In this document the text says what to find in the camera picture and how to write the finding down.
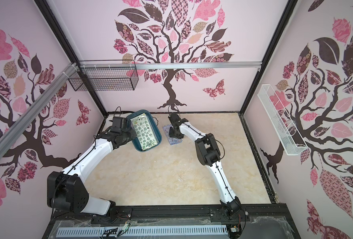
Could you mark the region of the green dinosaur sticker sheet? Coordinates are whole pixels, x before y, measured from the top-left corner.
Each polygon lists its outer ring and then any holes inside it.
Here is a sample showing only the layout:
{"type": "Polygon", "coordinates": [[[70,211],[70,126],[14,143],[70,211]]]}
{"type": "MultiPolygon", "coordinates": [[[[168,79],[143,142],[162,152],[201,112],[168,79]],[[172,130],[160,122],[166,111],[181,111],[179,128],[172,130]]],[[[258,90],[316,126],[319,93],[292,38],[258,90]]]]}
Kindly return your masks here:
{"type": "Polygon", "coordinates": [[[131,126],[136,133],[134,145],[140,152],[148,151],[159,144],[152,122],[147,114],[143,113],[131,119],[131,126]]]}

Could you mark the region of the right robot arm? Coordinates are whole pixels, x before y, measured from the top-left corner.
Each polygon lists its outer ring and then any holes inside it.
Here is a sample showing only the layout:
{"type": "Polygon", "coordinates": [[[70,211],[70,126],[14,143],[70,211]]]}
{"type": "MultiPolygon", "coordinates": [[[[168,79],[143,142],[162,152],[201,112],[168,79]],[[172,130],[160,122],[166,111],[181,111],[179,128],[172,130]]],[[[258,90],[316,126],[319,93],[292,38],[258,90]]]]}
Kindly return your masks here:
{"type": "Polygon", "coordinates": [[[194,142],[199,163],[205,166],[213,177],[224,213],[227,217],[237,215],[242,210],[241,202],[224,173],[221,160],[225,152],[220,151],[218,147],[220,142],[212,133],[198,130],[187,119],[181,118],[178,113],[170,114],[168,119],[171,123],[169,137],[183,139],[186,136],[194,142]]]}

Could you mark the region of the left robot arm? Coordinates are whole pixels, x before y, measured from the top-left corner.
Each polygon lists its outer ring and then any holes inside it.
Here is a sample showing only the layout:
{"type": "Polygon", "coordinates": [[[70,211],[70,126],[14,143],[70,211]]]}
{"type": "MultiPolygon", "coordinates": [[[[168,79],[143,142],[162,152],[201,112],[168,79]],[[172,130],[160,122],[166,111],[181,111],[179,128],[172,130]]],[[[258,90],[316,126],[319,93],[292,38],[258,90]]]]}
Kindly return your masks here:
{"type": "Polygon", "coordinates": [[[113,202],[90,196],[84,184],[104,157],[136,136],[127,118],[114,117],[112,126],[98,134],[84,154],[61,172],[48,176],[47,205],[74,214],[108,215],[113,202]]]}

